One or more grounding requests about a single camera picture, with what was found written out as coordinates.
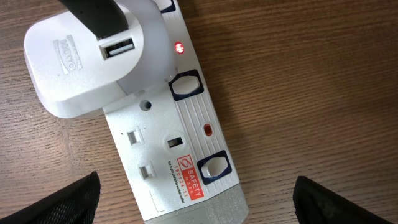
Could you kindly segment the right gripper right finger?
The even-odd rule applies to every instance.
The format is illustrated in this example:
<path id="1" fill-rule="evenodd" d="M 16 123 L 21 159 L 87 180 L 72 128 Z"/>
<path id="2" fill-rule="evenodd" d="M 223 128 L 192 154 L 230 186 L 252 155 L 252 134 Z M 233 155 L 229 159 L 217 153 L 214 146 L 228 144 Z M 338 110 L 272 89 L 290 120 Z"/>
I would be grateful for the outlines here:
<path id="1" fill-rule="evenodd" d="M 392 224 L 305 176 L 297 178 L 292 199 L 300 224 Z"/>

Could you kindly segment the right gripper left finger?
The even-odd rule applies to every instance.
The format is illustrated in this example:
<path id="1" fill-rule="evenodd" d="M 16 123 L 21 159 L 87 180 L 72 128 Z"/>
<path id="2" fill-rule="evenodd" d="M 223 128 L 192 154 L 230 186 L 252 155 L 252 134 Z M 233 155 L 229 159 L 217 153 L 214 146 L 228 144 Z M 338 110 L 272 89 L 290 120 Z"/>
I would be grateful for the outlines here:
<path id="1" fill-rule="evenodd" d="M 92 224 L 100 193 L 100 178 L 94 171 L 42 200 L 2 218 L 1 223 Z"/>

